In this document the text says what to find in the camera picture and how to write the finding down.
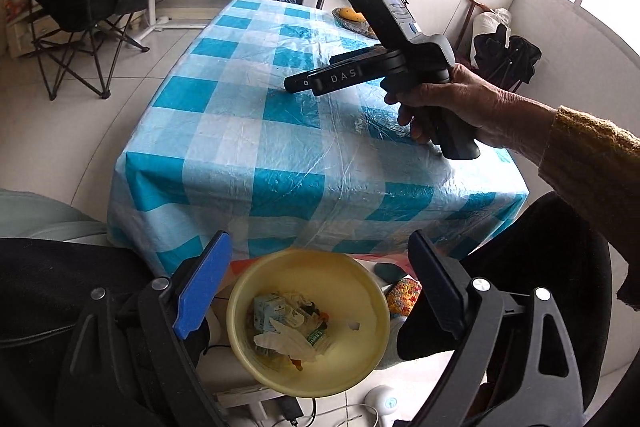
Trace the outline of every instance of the trash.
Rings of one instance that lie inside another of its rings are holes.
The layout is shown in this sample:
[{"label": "trash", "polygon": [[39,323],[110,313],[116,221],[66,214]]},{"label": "trash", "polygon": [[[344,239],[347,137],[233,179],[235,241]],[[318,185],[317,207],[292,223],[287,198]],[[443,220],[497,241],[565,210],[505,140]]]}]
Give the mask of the trash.
[{"label": "trash", "polygon": [[329,315],[300,293],[266,294],[254,298],[251,321],[256,351],[273,362],[287,357],[297,370],[315,362],[330,345]]}]

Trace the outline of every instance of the brown sweater sleeve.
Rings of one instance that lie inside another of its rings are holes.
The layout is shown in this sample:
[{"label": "brown sweater sleeve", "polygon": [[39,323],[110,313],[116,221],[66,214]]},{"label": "brown sweater sleeve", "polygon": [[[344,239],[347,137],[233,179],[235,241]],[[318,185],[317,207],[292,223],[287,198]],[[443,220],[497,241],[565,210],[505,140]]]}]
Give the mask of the brown sweater sleeve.
[{"label": "brown sweater sleeve", "polygon": [[561,107],[538,173],[629,263],[618,297],[640,305],[640,139]]}]

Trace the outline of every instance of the yellow fruit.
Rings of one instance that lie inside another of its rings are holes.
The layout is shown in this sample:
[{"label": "yellow fruit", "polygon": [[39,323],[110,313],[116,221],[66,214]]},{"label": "yellow fruit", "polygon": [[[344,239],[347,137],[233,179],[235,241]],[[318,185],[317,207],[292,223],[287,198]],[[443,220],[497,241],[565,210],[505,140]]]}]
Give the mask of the yellow fruit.
[{"label": "yellow fruit", "polygon": [[338,10],[338,15],[343,19],[347,19],[348,21],[352,21],[352,22],[361,22],[361,23],[367,22],[367,20],[364,18],[364,15],[362,13],[356,12],[356,10],[354,10],[351,7],[340,8]]}]

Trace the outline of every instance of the camping chair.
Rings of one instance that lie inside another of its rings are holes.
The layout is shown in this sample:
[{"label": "camping chair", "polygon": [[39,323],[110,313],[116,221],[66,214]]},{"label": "camping chair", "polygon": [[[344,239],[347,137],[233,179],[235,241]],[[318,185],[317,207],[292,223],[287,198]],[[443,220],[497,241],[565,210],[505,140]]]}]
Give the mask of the camping chair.
[{"label": "camping chair", "polygon": [[[42,9],[34,11],[33,1],[37,2]],[[113,77],[113,71],[115,69],[116,61],[118,60],[118,55],[120,54],[122,43],[126,41],[132,46],[140,49],[143,53],[149,51],[147,46],[143,46],[129,37],[126,31],[133,17],[133,13],[144,10],[146,6],[147,0],[29,0],[29,22],[31,24],[31,35],[33,37],[35,54],[38,57],[40,73],[42,74],[44,85],[49,93],[49,100],[54,100],[56,98],[58,89],[62,83],[62,78],[67,71],[86,87],[91,89],[95,94],[100,96],[101,99],[105,100],[109,98],[111,94],[109,91],[111,78]],[[123,28],[119,28],[118,24],[120,23],[120,20],[127,14],[129,15],[127,23]],[[59,28],[37,37],[33,23],[45,15],[51,16],[58,24]],[[109,18],[112,18],[113,16],[115,16],[116,19],[112,22]],[[109,26],[111,29],[110,32],[118,38],[118,47],[116,48],[113,62],[111,63],[111,70],[109,71],[109,76],[106,82],[104,81],[102,68],[100,67],[100,60],[97,55],[98,50],[104,42],[104,38],[102,38],[100,43],[96,45],[96,38],[94,36],[94,32],[100,22],[104,22]],[[50,38],[61,31],[68,32],[70,34],[68,41],[64,44],[52,42]],[[79,41],[73,41],[74,34],[76,33],[81,33],[81,39],[79,39]],[[86,49],[83,45],[84,38],[87,36],[89,37],[90,49]],[[61,57],[57,57],[54,54],[54,51],[58,50],[63,51]],[[92,86],[71,69],[71,62],[78,52],[91,55],[94,58],[95,68],[100,79],[100,89]],[[58,65],[58,72],[56,73],[53,86],[50,86],[49,81],[47,80],[47,75],[42,67],[43,53],[47,54]]]}]

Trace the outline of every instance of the power adapter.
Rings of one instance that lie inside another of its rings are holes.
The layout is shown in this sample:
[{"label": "power adapter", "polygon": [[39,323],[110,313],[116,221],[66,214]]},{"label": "power adapter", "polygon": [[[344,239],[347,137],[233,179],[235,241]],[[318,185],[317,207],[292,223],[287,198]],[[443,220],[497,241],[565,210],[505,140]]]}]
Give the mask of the power adapter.
[{"label": "power adapter", "polygon": [[298,402],[293,396],[279,396],[273,399],[280,408],[285,420],[288,420],[294,427],[298,425],[298,418],[302,418],[304,413]]}]

